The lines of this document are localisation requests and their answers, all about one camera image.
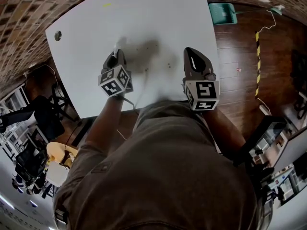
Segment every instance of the teal dustpan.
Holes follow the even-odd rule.
[[[236,12],[233,4],[231,3],[209,3],[209,10],[212,17],[213,25],[224,25],[224,24],[237,24],[236,15],[240,13],[263,11],[268,9],[256,9],[250,11],[239,11]],[[270,11],[282,15],[280,9],[271,7]]]

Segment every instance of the ceiling light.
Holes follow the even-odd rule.
[[[0,195],[0,198],[12,209],[15,209],[13,205],[11,205],[2,195]]]
[[[31,200],[30,200],[30,203],[31,203],[31,205],[32,205],[34,208],[36,208],[36,207],[37,207],[37,204],[36,204],[36,203],[34,203],[33,201],[31,201]]]

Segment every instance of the tabletop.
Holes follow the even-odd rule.
[[[49,47],[80,118],[97,116],[107,101],[98,75],[117,45],[125,54],[136,108],[186,100],[183,51],[192,47],[213,65],[218,56],[207,0],[85,0],[46,30]],[[123,111],[131,110],[125,102]]]

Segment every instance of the brick wall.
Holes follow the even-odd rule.
[[[0,90],[20,77],[32,63],[51,56],[45,30],[84,0],[0,0]],[[258,0],[225,0],[267,6]],[[307,25],[307,0],[270,0],[284,14]]]

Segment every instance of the white box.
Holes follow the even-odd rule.
[[[219,81],[187,80],[184,93],[193,111],[206,111],[217,106],[219,89]]]
[[[129,75],[122,65],[112,68],[98,76],[98,86],[108,97],[122,93],[126,90],[129,82]]]

